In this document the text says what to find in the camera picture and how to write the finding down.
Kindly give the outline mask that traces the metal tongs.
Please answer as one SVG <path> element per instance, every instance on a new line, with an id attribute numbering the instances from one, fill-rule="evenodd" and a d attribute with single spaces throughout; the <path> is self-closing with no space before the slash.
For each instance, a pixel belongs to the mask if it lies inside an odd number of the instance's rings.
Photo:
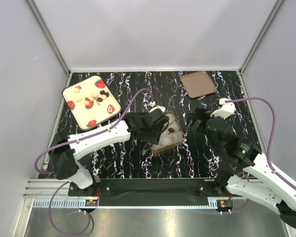
<path id="1" fill-rule="evenodd" d="M 146 143 L 142 149 L 142 155 L 144 156 L 152 147 L 153 144 Z"/>

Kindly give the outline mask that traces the dark square chocolate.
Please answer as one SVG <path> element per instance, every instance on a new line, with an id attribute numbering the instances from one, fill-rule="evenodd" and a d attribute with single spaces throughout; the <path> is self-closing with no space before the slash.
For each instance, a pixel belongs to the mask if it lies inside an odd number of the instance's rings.
<path id="1" fill-rule="evenodd" d="M 168 128 L 168 132 L 169 133 L 174 133 L 175 132 L 175 129 L 170 127 L 170 128 Z"/>

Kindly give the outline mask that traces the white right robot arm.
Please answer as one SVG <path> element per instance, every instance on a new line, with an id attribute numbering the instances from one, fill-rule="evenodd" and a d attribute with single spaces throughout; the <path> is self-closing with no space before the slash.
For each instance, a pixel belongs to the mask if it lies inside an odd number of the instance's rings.
<path id="1" fill-rule="evenodd" d="M 231 124 L 222 117 L 214 116 L 213 111 L 198 108 L 188 114 L 189 127 L 196 121 L 200 121 L 197 131 L 207 137 L 215 154 L 263 183 L 260 186 L 248 178 L 222 170 L 204 190 L 211 195 L 232 194 L 252 200 L 274 211 L 283 222 L 296 229 L 296 182 L 282 171 L 274 171 L 258 146 L 237 137 Z"/>

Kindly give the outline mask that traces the rose gold chocolate box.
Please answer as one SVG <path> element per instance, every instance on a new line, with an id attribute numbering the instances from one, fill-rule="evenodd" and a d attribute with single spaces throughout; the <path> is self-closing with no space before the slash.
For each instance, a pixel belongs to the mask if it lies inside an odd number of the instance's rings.
<path id="1" fill-rule="evenodd" d="M 175 148 L 177 146 L 180 146 L 183 144 L 183 141 L 185 140 L 185 135 L 183 130 L 181 129 L 181 126 L 179 124 L 179 121 L 177 120 L 175 114 L 172 111 L 166 111 L 165 115 L 169 119 L 169 125 L 166 128 L 166 130 L 161 134 L 159 143 L 157 145 L 153 145 L 151 147 L 151 152 L 153 154 L 157 154 L 160 152 L 164 152 L 166 150 L 169 150 L 171 148 Z M 168 128 L 174 128 L 174 133 L 169 133 Z"/>

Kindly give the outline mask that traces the rose gold box lid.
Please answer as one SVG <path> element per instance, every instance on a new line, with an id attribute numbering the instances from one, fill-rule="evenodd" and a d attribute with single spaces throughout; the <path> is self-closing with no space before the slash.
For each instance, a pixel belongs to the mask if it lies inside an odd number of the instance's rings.
<path id="1" fill-rule="evenodd" d="M 206 71 L 181 76 L 180 80 L 191 99 L 213 94 L 217 91 L 217 87 Z"/>

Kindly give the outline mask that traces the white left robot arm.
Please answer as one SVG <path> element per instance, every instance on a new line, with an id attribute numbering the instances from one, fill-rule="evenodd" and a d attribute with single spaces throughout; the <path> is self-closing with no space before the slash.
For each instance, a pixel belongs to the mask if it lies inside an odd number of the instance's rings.
<path id="1" fill-rule="evenodd" d="M 126 113 L 114 124 L 81 134 L 68 137 L 56 135 L 48 153 L 55 178 L 69 180 L 90 196 L 95 193 L 97 184 L 91 172 L 80 163 L 81 158 L 106 146 L 132 139 L 144 142 L 143 153 L 146 153 L 150 145 L 159 142 L 168 124 L 165 107 L 155 106 L 149 112 Z"/>

